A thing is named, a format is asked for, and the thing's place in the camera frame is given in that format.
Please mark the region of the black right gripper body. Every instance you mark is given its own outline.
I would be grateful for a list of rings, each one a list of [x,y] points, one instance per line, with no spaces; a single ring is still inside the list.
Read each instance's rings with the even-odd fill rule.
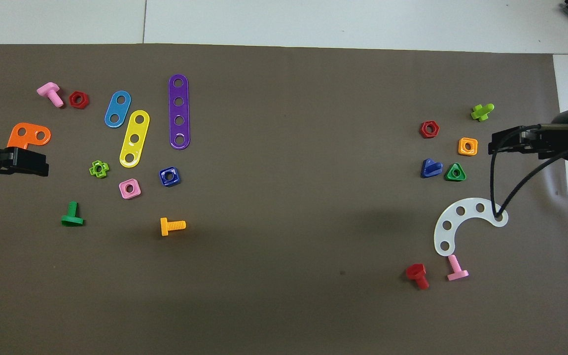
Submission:
[[[550,159],[568,150],[568,124],[541,124],[522,134],[522,154],[535,154],[539,160]]]

